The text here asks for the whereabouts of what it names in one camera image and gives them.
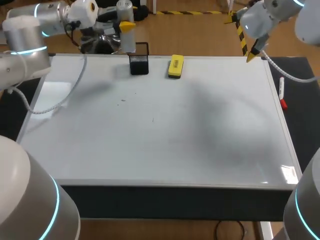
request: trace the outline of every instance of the white cable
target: white cable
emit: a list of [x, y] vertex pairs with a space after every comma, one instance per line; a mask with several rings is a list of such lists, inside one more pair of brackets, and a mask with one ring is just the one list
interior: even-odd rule
[[297, 77], [294, 77], [292, 75], [290, 75], [289, 73], [283, 71], [274, 61], [272, 61], [272, 59], [267, 55], [267, 53], [262, 50], [261, 53], [264, 55], [264, 57], [266, 58], [266, 60], [276, 69], [278, 70], [281, 74], [283, 74], [283, 76], [287, 77], [288, 79], [291, 79], [293, 81], [299, 82], [299, 83], [310, 83], [313, 81], [316, 81], [318, 79], [320, 79], [320, 76], [315, 76], [313, 78], [309, 78], [309, 79], [300, 79]]
[[71, 94], [73, 93], [73, 91], [75, 90], [75, 88], [77, 87], [77, 85], [79, 84], [79, 82], [81, 81], [83, 75], [84, 75], [84, 72], [86, 70], [86, 66], [87, 66], [87, 56], [84, 54], [83, 55], [83, 67], [82, 67], [82, 70], [80, 72], [80, 75], [78, 77], [78, 79], [76, 80], [75, 84], [73, 85], [72, 89], [70, 90], [69, 94], [61, 101], [59, 102], [58, 104], [54, 105], [53, 107], [50, 107], [46, 110], [43, 110], [43, 111], [34, 111], [33, 109], [31, 109], [29, 103], [28, 103], [28, 100], [26, 98], [26, 96], [24, 95], [24, 93], [22, 91], [20, 91], [18, 88], [16, 88], [15, 86], [11, 86], [9, 88], [7, 88], [8, 90], [8, 93], [10, 94], [10, 92], [12, 93], [12, 91], [16, 92], [17, 94], [19, 94], [19, 96], [21, 97], [23, 103], [24, 103], [24, 106], [26, 107], [26, 109], [31, 112], [32, 114], [46, 114], [48, 112], [51, 112], [52, 110], [55, 110], [56, 108], [59, 108], [62, 104], [65, 103], [65, 101], [71, 96]]

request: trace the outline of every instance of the black mat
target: black mat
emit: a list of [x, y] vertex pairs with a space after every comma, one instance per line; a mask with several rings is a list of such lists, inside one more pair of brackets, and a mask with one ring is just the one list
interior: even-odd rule
[[[284, 71], [300, 79], [314, 77], [305, 57], [273, 57]], [[282, 74], [270, 67], [274, 84], [279, 93]], [[320, 148], [320, 89], [316, 81], [299, 83], [284, 78], [284, 100], [288, 105], [284, 112], [293, 146], [304, 171], [313, 155]]]
[[[273, 60], [298, 78], [313, 77], [304, 57]], [[275, 86], [278, 73], [272, 66]], [[31, 101], [39, 80], [20, 89]], [[317, 82], [285, 80], [284, 113], [302, 171], [320, 147], [320, 90]], [[27, 111], [20, 97], [4, 93], [0, 100], [0, 135], [16, 140]], [[192, 187], [63, 186], [83, 218], [218, 219], [281, 221], [290, 191]]]

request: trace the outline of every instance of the red marker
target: red marker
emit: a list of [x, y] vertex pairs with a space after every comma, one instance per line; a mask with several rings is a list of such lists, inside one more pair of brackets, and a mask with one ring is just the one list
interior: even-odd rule
[[288, 106], [286, 104], [286, 101], [284, 100], [285, 96], [285, 78], [282, 76], [280, 77], [280, 86], [279, 86], [279, 100], [282, 107], [282, 110], [287, 110]]

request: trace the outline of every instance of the black mesh pen holder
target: black mesh pen holder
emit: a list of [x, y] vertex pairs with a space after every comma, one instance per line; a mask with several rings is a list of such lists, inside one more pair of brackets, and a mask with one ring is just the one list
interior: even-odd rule
[[149, 44], [137, 42], [135, 53], [129, 53], [131, 75], [147, 75], [149, 73]]

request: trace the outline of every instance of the black power cord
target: black power cord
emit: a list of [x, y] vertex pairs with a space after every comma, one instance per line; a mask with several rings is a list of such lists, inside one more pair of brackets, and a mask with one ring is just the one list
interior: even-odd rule
[[[68, 38], [71, 40], [72, 44], [75, 45], [82, 54], [85, 54], [83, 49], [81, 48], [81, 46], [74, 40], [74, 31], [76, 28], [78, 28], [80, 26], [80, 21], [77, 22], [69, 22], [66, 25], [64, 25], [64, 32], [65, 35], [68, 36]], [[68, 33], [67, 27], [70, 26], [71, 28], [71, 35]]]
[[[244, 240], [245, 239], [245, 234], [246, 234], [246, 230], [245, 230], [245, 227], [244, 225], [240, 222], [240, 221], [236, 221], [240, 228], [241, 228], [241, 232], [242, 232], [242, 235], [241, 235], [241, 240]], [[214, 228], [214, 232], [213, 232], [213, 240], [218, 240], [218, 227], [219, 225], [222, 223], [222, 221], [219, 221], [216, 225], [215, 225], [215, 228]]]

